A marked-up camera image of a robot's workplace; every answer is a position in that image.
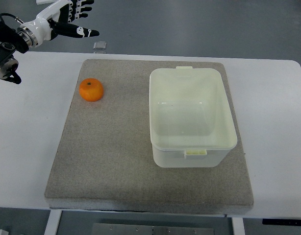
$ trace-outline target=robotic hand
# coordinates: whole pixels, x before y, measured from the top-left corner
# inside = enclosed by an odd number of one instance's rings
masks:
[[[92,10],[87,5],[93,3],[94,0],[58,0],[40,12],[35,20],[26,23],[11,14],[0,14],[0,79],[21,82],[15,72],[19,65],[13,57],[15,50],[25,53],[29,47],[38,47],[58,34],[74,38],[99,36],[96,30],[70,24],[75,19],[87,17],[85,12]],[[15,18],[20,23],[18,30],[9,28],[2,16]]]

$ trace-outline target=gray mat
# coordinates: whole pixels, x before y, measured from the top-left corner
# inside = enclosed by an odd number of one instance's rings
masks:
[[[237,146],[213,168],[160,168],[152,157],[149,76],[157,68],[214,68],[223,78]],[[102,100],[78,94],[88,77]],[[220,63],[86,60],[80,71],[45,198],[51,208],[242,214],[253,196],[225,68]]]

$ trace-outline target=orange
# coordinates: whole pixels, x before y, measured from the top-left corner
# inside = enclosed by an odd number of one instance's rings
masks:
[[[103,86],[95,78],[86,78],[80,83],[78,92],[87,101],[97,101],[103,96]]]

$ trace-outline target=white plastic bin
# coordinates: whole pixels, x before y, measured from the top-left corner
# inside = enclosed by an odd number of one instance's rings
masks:
[[[150,75],[150,140],[160,167],[214,167],[237,135],[221,75],[177,67]]]

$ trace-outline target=container handle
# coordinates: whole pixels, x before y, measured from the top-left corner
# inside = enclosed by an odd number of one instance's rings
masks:
[[[192,69],[192,66],[176,66],[176,69]]]
[[[185,150],[184,151],[184,158],[185,159],[203,159],[207,156],[206,149],[199,149],[199,150]]]

